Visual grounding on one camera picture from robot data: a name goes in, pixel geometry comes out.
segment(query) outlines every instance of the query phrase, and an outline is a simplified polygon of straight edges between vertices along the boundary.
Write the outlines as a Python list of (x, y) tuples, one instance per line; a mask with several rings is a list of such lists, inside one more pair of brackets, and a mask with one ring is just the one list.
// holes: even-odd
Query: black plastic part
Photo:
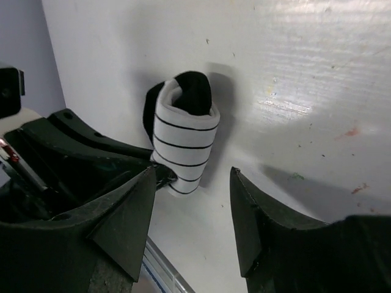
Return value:
[(124, 173), (130, 177), (156, 169), (156, 189), (176, 180), (173, 171), (149, 161), (152, 151), (107, 137), (97, 137), (72, 111), (65, 109), (8, 132), (5, 139), (53, 190), (63, 204), (55, 214), (76, 208), (109, 188)]
[(273, 199), (236, 168), (230, 198), (250, 293), (391, 292), (391, 217), (328, 225)]
[[(130, 292), (141, 268), (155, 180), (148, 168), (51, 221), (0, 222), (0, 292)], [(113, 241), (88, 239), (92, 231)], [(123, 253), (131, 266), (118, 266), (113, 251)]]
[(0, 119), (17, 114), (24, 95), (23, 72), (13, 67), (0, 68)]
[(139, 148), (106, 137), (85, 124), (72, 110), (64, 109), (51, 114), (48, 120), (64, 134), (80, 143), (111, 153), (150, 160), (152, 150)]
[(0, 221), (23, 223), (32, 219), (49, 220), (52, 217), (51, 208), (43, 199), (26, 196), (13, 180), (0, 187)]
[(150, 172), (149, 178), (134, 187), (133, 192), (139, 196), (133, 196), (124, 202), (102, 220), (88, 236), (135, 282), (139, 280), (147, 240), (146, 237), (140, 239), (137, 236), (148, 233), (152, 208), (146, 209), (145, 207), (153, 206), (155, 197), (152, 195), (155, 194), (155, 185), (153, 184), (155, 181), (155, 173)]

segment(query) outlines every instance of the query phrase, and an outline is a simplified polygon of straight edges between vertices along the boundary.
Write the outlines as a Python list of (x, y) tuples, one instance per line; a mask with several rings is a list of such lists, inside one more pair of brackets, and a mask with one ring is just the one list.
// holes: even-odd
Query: gray wall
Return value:
[(41, 0), (0, 0), (0, 60), (24, 70), (23, 107), (42, 116), (65, 107)]

